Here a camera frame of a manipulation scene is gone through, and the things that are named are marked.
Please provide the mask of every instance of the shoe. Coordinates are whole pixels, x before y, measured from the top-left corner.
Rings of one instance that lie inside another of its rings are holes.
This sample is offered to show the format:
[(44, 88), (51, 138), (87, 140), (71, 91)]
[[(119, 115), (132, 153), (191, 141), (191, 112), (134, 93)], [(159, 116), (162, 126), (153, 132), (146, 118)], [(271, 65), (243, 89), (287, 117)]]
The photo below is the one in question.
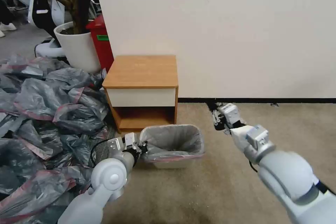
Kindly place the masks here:
[(15, 25), (13, 25), (13, 23), (9, 23), (9, 24), (0, 24), (0, 30), (1, 31), (7, 31), (7, 30), (16, 30)]

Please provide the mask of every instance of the person's leg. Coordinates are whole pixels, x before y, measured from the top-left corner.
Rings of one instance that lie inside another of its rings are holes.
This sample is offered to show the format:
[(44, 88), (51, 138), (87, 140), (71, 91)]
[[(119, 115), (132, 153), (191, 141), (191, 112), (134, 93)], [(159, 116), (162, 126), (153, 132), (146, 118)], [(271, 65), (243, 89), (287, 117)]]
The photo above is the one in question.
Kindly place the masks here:
[(0, 31), (16, 30), (15, 25), (13, 25), (13, 15), (8, 10), (6, 4), (0, 0)]
[(13, 21), (13, 16), (8, 10), (6, 4), (0, 0), (0, 22), (4, 25), (9, 25)]

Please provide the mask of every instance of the black baseboard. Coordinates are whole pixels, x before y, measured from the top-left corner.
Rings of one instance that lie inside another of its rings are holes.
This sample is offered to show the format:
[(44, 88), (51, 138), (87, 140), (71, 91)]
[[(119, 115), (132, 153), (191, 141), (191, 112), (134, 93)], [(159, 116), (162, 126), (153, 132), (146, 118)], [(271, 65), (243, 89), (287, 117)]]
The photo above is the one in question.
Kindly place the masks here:
[(336, 103), (336, 98), (179, 98), (180, 103)]

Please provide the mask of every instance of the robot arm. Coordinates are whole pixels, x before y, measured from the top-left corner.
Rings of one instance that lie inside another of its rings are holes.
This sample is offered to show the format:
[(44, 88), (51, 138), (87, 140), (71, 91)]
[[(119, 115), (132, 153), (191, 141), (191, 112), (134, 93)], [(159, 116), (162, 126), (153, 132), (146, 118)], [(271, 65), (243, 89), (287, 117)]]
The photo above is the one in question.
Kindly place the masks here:
[(265, 128), (243, 123), (237, 106), (230, 103), (218, 110), (220, 123), (230, 131), (251, 167), (259, 165), (259, 178), (286, 208), (292, 223), (336, 223), (336, 196), (319, 181), (304, 158), (276, 150)]
[(146, 146), (138, 146), (135, 134), (107, 141), (110, 158), (99, 162), (92, 171), (91, 184), (84, 194), (78, 195), (58, 220), (58, 224), (100, 224), (103, 208), (108, 201), (124, 192), (127, 177)]

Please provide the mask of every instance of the trash can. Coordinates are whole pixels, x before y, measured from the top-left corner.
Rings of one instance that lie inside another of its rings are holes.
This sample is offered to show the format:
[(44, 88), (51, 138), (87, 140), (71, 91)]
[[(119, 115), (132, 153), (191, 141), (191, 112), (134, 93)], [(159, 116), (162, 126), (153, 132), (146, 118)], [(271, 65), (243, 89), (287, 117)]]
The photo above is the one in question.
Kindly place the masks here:
[(147, 142), (142, 155), (157, 168), (184, 168), (204, 154), (204, 137), (195, 125), (162, 125), (144, 128), (140, 143)]
[(88, 23), (86, 28), (91, 32), (91, 36), (94, 46), (96, 48), (101, 68), (106, 68), (107, 73), (114, 61), (114, 58), (110, 41), (107, 35), (103, 14), (98, 16), (92, 22)]

